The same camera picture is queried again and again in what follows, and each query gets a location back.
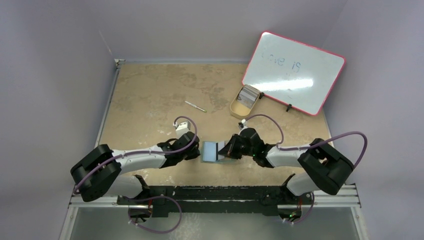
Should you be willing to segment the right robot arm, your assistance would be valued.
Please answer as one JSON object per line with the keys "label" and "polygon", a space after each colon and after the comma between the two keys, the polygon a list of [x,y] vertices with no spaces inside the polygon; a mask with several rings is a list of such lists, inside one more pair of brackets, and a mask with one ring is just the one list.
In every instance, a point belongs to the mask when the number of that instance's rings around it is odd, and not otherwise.
{"label": "right robot arm", "polygon": [[302,168],[302,173],[292,174],[281,186],[280,196],[288,204],[313,191],[336,195],[354,170],[348,158],[321,138],[282,150],[276,144],[265,143],[251,127],[233,134],[217,154],[231,159],[249,156],[263,168]]}

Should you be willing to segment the grey credit card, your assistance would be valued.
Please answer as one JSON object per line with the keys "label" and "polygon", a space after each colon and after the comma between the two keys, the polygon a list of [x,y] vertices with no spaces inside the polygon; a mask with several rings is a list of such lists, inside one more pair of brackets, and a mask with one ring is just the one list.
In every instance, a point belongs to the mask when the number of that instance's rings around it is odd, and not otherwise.
{"label": "grey credit card", "polygon": [[225,147],[226,142],[225,141],[219,141],[216,143],[216,154],[219,156],[220,155],[220,151]]}

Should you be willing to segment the green card holder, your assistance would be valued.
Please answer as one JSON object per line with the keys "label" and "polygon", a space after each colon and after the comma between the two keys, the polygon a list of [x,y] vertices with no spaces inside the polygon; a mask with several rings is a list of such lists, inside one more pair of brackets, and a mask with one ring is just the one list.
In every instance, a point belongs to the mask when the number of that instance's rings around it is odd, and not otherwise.
{"label": "green card holder", "polygon": [[233,163],[236,160],[230,159],[230,158],[222,158],[218,159],[217,153],[216,153],[216,144],[215,141],[204,141],[202,143],[201,148],[201,162],[202,163],[209,163],[209,164],[226,164],[226,163]]}

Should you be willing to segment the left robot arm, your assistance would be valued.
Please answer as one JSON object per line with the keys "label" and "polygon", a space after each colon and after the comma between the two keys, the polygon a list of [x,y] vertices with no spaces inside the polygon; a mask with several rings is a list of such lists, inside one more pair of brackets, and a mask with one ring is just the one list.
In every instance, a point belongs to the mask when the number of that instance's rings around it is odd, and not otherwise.
{"label": "left robot arm", "polygon": [[183,160],[200,155],[199,137],[188,131],[179,138],[171,138],[150,148],[137,150],[112,150],[100,144],[75,164],[70,174],[75,182],[73,194],[81,195],[84,202],[103,197],[110,190],[123,195],[124,184],[133,185],[124,195],[138,205],[146,203],[149,191],[139,176],[124,180],[121,175],[143,169],[173,167]]}

